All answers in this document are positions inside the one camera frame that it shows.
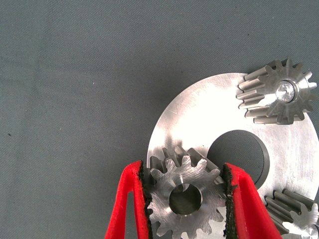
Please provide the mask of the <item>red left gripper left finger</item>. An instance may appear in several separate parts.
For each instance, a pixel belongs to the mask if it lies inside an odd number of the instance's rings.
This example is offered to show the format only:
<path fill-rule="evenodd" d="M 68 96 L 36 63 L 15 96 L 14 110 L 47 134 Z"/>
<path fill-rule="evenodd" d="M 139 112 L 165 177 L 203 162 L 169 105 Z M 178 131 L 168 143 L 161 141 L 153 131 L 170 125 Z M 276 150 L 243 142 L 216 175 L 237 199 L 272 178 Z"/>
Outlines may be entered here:
<path fill-rule="evenodd" d="M 124 168 L 118 183 L 113 211 L 105 234 L 106 239 L 125 238 L 127 198 L 130 192 L 132 192 L 134 196 L 134 211 L 138 238 L 151 239 L 153 237 L 150 215 L 147 210 L 152 199 L 145 188 L 143 179 L 143 161 L 138 160 Z"/>

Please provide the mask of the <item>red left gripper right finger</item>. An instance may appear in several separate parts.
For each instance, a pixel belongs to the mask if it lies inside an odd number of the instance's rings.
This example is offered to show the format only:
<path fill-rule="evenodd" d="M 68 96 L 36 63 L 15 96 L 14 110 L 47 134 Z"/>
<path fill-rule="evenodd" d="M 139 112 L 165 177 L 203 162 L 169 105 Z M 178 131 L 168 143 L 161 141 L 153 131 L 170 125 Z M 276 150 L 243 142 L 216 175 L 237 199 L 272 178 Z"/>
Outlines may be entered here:
<path fill-rule="evenodd" d="M 242 168 L 225 163 L 223 179 L 226 182 L 225 238 L 280 239 L 251 176 Z"/>

